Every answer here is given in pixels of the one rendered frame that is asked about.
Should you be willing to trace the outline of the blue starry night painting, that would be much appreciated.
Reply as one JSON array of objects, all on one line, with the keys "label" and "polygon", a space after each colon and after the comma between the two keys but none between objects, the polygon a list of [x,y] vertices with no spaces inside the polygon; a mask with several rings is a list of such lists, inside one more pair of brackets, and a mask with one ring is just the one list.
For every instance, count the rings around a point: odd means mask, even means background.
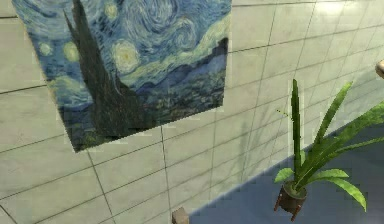
[{"label": "blue starry night painting", "polygon": [[76,152],[223,104],[232,0],[11,0]]}]

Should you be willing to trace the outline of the green house plant in pot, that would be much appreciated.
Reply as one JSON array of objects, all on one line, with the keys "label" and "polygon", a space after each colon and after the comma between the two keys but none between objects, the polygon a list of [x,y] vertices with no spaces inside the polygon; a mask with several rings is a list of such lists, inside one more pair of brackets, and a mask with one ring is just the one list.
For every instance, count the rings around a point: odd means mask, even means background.
[{"label": "green house plant in pot", "polygon": [[346,98],[352,84],[353,82],[347,82],[337,93],[321,122],[312,147],[305,152],[300,146],[299,88],[297,80],[293,80],[291,95],[292,114],[289,116],[292,121],[293,167],[280,169],[274,179],[275,183],[282,183],[274,210],[277,211],[278,208],[282,208],[284,211],[291,213],[290,220],[292,222],[295,221],[307,199],[306,186],[316,181],[328,181],[335,184],[348,193],[364,211],[367,211],[366,197],[358,187],[347,181],[349,175],[344,170],[337,168],[321,170],[328,162],[345,152],[374,143],[384,142],[384,137],[378,137],[345,146],[345,143],[353,139],[368,126],[384,123],[384,101],[347,124],[337,136],[325,137],[331,121]]}]

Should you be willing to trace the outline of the small brown block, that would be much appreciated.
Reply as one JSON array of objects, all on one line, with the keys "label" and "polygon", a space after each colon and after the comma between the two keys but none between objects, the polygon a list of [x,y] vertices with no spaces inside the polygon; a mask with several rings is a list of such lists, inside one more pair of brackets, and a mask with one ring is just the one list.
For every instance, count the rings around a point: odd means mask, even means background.
[{"label": "small brown block", "polygon": [[189,215],[183,207],[172,212],[172,224],[190,224]]}]

